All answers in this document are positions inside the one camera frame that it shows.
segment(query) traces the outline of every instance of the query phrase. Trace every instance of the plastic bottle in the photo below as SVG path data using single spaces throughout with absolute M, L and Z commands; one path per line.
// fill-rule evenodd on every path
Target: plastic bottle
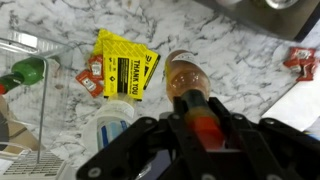
M 92 153 L 106 147 L 133 123 L 134 100 L 126 94 L 110 96 L 83 131 L 83 143 Z
M 32 85 L 43 79 L 45 63 L 42 59 L 30 57 L 15 63 L 11 74 L 0 77 L 0 94 L 23 84 Z
M 188 90 L 181 99 L 186 102 L 188 111 L 184 115 L 187 126 L 198 136 L 206 150 L 220 149 L 224 135 L 219 118 L 211 111 L 204 95 L 199 90 Z
M 168 56 L 165 66 L 170 101 L 174 96 L 180 96 L 186 102 L 188 111 L 184 119 L 205 149 L 221 148 L 224 137 L 220 120 L 206 102 L 210 96 L 210 81 L 193 54 L 185 50 L 174 51 Z
M 185 50 L 172 52 L 165 63 L 167 95 L 170 101 L 189 89 L 198 89 L 205 98 L 210 96 L 210 81 L 194 60 L 194 55 Z

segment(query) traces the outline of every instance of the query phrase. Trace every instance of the yellow packet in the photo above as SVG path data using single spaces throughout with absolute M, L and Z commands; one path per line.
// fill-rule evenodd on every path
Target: yellow packet
M 123 92 L 142 100 L 147 47 L 125 41 L 103 41 L 104 96 Z
M 100 29 L 96 44 L 94 45 L 93 54 L 100 55 L 103 54 L 103 42 L 104 40 L 115 40 L 115 41 L 127 41 L 131 42 L 117 34 L 114 34 L 108 30 Z M 159 54 L 147 49 L 145 53 L 145 82 L 143 89 L 146 89 L 150 79 L 159 63 L 160 56 Z

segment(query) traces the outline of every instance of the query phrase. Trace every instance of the red sauce packet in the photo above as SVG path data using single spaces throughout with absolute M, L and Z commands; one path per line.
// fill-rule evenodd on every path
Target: red sauce packet
M 88 60 L 91 77 L 94 80 L 103 80 L 103 56 L 95 55 Z
M 89 70 L 82 71 L 76 76 L 76 80 L 87 89 L 92 97 L 97 97 L 103 91 L 102 85 L 97 80 L 92 79 Z
M 296 81 L 312 81 L 314 72 L 318 66 L 318 59 L 314 54 L 316 49 L 292 47 L 290 49 L 290 59 L 285 61 L 283 65 L 292 71 L 300 73 Z

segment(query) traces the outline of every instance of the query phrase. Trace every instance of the orange liquid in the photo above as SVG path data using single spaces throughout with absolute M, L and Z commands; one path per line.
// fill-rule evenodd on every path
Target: orange liquid
M 167 95 L 170 101 L 174 96 L 181 96 L 187 90 L 197 89 L 202 91 L 205 98 L 210 96 L 210 81 L 207 75 L 197 65 L 183 60 L 173 59 L 184 50 L 172 52 L 166 60 Z

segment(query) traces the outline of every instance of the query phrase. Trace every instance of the white marble surface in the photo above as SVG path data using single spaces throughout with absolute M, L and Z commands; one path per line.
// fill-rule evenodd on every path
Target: white marble surface
M 1 0 L 0 16 L 1 30 L 13 27 L 75 46 L 69 113 L 53 149 L 75 167 L 90 157 L 81 145 L 81 130 L 103 102 L 102 97 L 92 99 L 74 79 L 85 68 L 99 28 L 145 43 L 162 56 L 136 117 L 157 118 L 171 110 L 163 66 L 178 48 L 197 55 L 210 77 L 211 96 L 255 122 L 295 83 L 282 66 L 295 43 L 257 34 L 191 0 Z M 318 23 L 300 45 L 319 49 L 319 34 Z

